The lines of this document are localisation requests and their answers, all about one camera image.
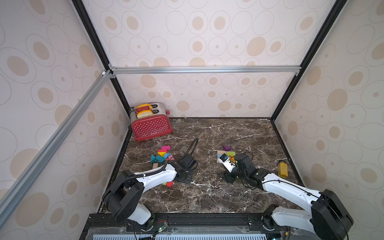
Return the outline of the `purple triangular block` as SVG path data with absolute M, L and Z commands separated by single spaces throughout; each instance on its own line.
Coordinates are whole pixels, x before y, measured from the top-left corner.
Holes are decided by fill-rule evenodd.
M 226 151 L 226 152 L 230 152 L 232 150 L 232 147 L 224 145 L 223 146 L 223 150 Z

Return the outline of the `natural wood rectangular block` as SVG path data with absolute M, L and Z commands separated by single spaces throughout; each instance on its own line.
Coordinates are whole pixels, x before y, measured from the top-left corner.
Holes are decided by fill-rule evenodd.
M 226 153 L 227 153 L 226 151 L 217 151 L 218 156 L 221 156 L 221 155 L 226 154 Z

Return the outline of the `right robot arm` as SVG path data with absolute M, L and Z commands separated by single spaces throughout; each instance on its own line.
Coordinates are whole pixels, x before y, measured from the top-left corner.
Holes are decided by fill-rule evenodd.
M 270 205 L 259 222 L 266 231 L 277 227 L 305 230 L 316 234 L 322 240 L 347 240 L 354 224 L 339 197 L 331 190 L 311 190 L 289 182 L 271 171 L 256 168 L 246 153 L 229 157 L 218 156 L 225 168 L 224 180 L 232 184 L 241 180 L 244 187 L 278 195 L 299 206 L 298 210 Z

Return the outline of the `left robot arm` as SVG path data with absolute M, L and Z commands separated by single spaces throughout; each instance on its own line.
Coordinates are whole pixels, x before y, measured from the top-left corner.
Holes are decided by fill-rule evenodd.
M 195 159 L 165 161 L 161 167 L 142 173 L 123 171 L 105 191 L 102 201 L 117 222 L 131 220 L 148 225 L 153 214 L 140 204 L 143 193 L 168 182 L 190 184 L 196 164 Z

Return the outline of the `light blue triangular block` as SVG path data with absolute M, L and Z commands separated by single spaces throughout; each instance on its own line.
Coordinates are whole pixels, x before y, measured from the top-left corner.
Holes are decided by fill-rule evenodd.
M 164 158 L 164 159 L 168 159 L 170 155 L 171 155 L 170 153 L 165 153 L 164 156 L 163 156 L 163 158 Z

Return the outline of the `red rectangular block lower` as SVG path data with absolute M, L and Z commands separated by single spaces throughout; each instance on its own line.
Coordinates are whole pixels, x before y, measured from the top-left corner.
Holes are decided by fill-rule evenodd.
M 169 187 L 169 188 L 171 188 L 173 184 L 174 184 L 174 182 L 167 182 L 167 183 L 166 183 L 166 186 Z

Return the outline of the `teal rectangular block upper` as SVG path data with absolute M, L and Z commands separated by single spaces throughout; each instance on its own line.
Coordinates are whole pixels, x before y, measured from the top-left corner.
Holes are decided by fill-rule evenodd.
M 163 163 L 164 161 L 165 161 L 165 159 L 163 157 L 161 157 L 160 155 L 156 156 L 156 162 Z

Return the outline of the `yellow triangular block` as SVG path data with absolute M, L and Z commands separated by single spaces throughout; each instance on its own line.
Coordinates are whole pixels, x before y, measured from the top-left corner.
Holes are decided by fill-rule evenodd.
M 158 155 L 161 156 L 162 158 L 164 157 L 166 152 L 158 152 Z

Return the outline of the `red polka dot toy toaster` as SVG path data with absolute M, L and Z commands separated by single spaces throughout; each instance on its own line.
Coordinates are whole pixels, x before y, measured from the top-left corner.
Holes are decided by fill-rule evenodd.
M 158 107 L 152 110 L 154 115 L 147 118 L 137 118 L 137 106 L 130 109 L 131 128 L 137 142 L 168 135 L 173 132 L 169 119 L 170 112 L 166 110 L 165 106 L 162 103 L 149 104 L 156 104 Z

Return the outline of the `toy bread slice front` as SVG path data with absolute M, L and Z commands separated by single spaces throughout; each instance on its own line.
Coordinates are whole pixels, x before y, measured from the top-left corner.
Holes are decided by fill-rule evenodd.
M 144 111 L 140 111 L 137 113 L 137 118 L 142 119 L 142 118 L 147 118 L 147 117 L 152 116 L 152 115 L 154 115 L 152 110 L 144 110 Z

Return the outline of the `toy bread slice rear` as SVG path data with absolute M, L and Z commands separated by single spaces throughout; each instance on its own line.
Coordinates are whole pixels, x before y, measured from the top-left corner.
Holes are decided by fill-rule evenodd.
M 136 112 L 143 112 L 143 111 L 152 111 L 156 109 L 158 105 L 156 104 L 142 104 L 136 107 Z

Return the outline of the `silver aluminium rail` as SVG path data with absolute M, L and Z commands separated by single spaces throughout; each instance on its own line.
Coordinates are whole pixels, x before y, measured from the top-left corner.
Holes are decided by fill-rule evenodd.
M 112 67 L 114 74 L 298 73 L 300 66 Z
M 93 83 L 76 107 L 65 118 L 44 147 L 38 152 L 32 162 L 23 171 L 9 192 L 1 201 L 1 228 L 7 223 L 21 200 L 25 197 L 41 172 L 58 151 L 69 133 L 73 130 L 91 102 L 95 99 L 103 85 L 111 78 L 112 71 L 105 70 Z

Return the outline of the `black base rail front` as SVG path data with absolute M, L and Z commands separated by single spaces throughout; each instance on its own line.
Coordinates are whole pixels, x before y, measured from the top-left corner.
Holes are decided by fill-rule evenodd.
M 117 222 L 111 214 L 91 214 L 82 240 L 283 240 L 288 227 L 263 225 L 263 214 L 155 214 L 147 225 Z

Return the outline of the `silver aluminium rail left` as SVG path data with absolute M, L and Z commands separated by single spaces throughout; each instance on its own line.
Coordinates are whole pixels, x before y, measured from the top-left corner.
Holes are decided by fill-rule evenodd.
M 93 83 L 76 107 L 65 118 L 44 147 L 38 152 L 32 162 L 23 171 L 9 192 L 1 201 L 1 228 L 7 223 L 21 200 L 25 197 L 41 172 L 58 151 L 69 133 L 73 130 L 91 102 L 95 99 L 103 85 L 111 78 L 112 71 L 105 70 Z

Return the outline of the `black corner frame post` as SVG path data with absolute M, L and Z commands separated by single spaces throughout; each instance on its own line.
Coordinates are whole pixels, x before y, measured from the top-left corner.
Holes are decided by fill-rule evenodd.
M 285 91 L 282 99 L 280 100 L 276 110 L 272 114 L 271 122 L 274 124 L 277 120 L 279 114 L 283 110 L 284 106 L 288 102 L 291 94 L 293 93 L 295 87 L 297 86 L 298 82 L 300 81 L 301 77 L 305 73 L 306 69 L 310 65 L 311 61 L 313 60 L 314 56 L 316 55 L 317 51 L 319 50 L 320 46 L 324 42 L 326 36 L 330 32 L 332 26 L 334 25 L 335 21 L 337 20 L 338 16 L 342 12 L 343 8 L 345 7 L 347 0 L 337 0 L 335 1 L 333 7 L 331 8 L 331 11 L 325 18 L 325 21 L 321 25 L 321 28 L 316 35 L 313 43 L 311 44 L 307 54 L 305 55 L 300 67 L 300 71 L 294 75 L 292 81 L 290 82 L 287 90 Z
M 86 5 L 83 3 L 83 1 L 79 0 L 72 0 L 71 3 L 73 4 L 75 11 L 80 18 L 80 21 L 92 43 L 93 48 L 96 51 L 97 57 L 99 58 L 103 69 L 105 71 L 111 72 L 112 76 L 110 77 L 110 82 L 114 88 L 116 95 L 119 98 L 118 102 L 122 105 L 126 117 L 129 117 L 130 105 L 127 101 L 125 94 L 123 93 L 122 86 L 120 85 L 116 75 L 114 74 L 114 71 L 112 70 L 112 67 L 110 66 L 110 60 L 107 56 L 106 48 L 102 45 L 99 35 L 94 27 L 94 24 L 92 23 L 91 17 L 86 9 Z M 107 187 L 109 187 L 118 176 L 119 169 L 122 165 L 124 155 L 129 144 L 130 137 L 132 135 L 132 128 L 130 123 L 125 124 L 124 129 L 126 130 L 126 133 L 123 135 L 124 138 L 122 146 L 114 163 L 114 167 L 112 169 Z

